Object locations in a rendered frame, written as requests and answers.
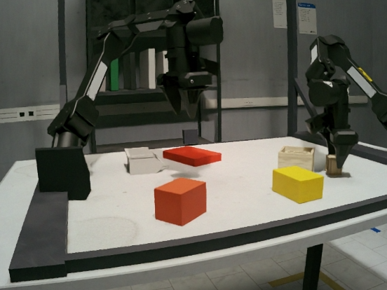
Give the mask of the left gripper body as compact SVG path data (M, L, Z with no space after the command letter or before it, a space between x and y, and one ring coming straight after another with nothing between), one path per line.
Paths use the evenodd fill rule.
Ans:
M348 104L332 104L325 106L325 111L332 113L334 129L329 130L329 126L320 132L330 134L330 141L333 144L357 144L359 135L348 124L348 113L351 109Z

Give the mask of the yellow rectangular block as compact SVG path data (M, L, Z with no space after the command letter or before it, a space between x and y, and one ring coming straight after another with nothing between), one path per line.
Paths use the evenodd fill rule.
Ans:
M272 191L298 203L323 198L324 176L297 166L273 170Z

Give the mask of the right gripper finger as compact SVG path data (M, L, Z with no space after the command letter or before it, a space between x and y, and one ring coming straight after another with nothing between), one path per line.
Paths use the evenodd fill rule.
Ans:
M180 87L179 85L176 86L170 86L170 87L160 87L160 89L163 91L163 94L169 101L172 110L175 112L175 115L180 115L181 112L181 96L179 93L178 88L185 88Z
M198 88L178 88L184 106L186 108L186 112L188 113L190 119L194 119L196 117L198 101L200 99L201 93L205 89L208 89L208 86Z

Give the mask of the orange cube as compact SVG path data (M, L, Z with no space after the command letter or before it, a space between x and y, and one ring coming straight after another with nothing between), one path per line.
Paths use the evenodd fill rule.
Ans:
M207 212L206 182L178 178L154 188L156 220L184 226Z

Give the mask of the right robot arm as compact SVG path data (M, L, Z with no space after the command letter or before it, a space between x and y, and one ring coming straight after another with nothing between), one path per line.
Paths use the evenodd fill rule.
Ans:
M75 98L64 105L47 128L53 137L51 147L81 146L83 150L99 116L94 103L109 66L131 48L137 36L143 32L165 31L167 49L220 44L224 39L224 22L219 15L214 17L205 18L194 0L181 0L172 8L132 14L103 27L96 34L94 57ZM113 29L126 26L132 33L124 43ZM220 63L200 58L198 53L193 57L194 70L218 76Z

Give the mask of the red flat rectangular block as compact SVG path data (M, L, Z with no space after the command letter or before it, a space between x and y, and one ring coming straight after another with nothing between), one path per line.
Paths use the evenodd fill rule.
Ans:
M192 146L184 146L163 151L163 158L198 167L222 161L222 154Z

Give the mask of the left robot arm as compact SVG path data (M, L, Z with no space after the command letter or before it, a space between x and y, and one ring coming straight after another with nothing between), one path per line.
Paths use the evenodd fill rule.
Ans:
M335 66L341 67L354 83L372 101L372 111L387 130L387 92L383 92L376 83L353 61L345 42L335 35L319 36L310 45L311 64L305 76L309 87L308 96L315 106L348 104L348 85L346 76L330 80L336 73ZM314 79L312 79L314 78ZM309 83L310 81L310 83ZM318 82L317 82L318 81ZM315 134L329 126L334 129L332 113L323 113L305 120L308 132Z

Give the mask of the white open tray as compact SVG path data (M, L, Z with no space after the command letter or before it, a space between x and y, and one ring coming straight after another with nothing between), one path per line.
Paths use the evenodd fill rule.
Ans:
M125 149L130 175L155 174L162 166L163 161L149 147Z

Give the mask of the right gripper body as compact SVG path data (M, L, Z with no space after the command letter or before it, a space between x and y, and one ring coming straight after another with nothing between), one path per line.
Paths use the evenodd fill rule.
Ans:
M199 73L194 70L193 56L195 55L196 52L193 52L192 48L167 49L167 54L165 54L165 59L168 59L167 76L166 74L159 74L156 78L157 85L163 85L163 87L179 85L180 87L186 88L212 85L212 75L208 71L200 71Z

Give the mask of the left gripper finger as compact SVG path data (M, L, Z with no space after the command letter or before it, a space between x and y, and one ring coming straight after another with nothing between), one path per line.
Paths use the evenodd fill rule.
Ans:
M326 140L327 143L327 150L329 154L335 154L335 148L330 143L330 134L324 134L323 132L320 133Z
M337 168L341 169L349 153L351 152L352 148L355 146L355 144L333 144L331 141L330 143L335 148ZM340 145L346 145L346 146L340 146Z

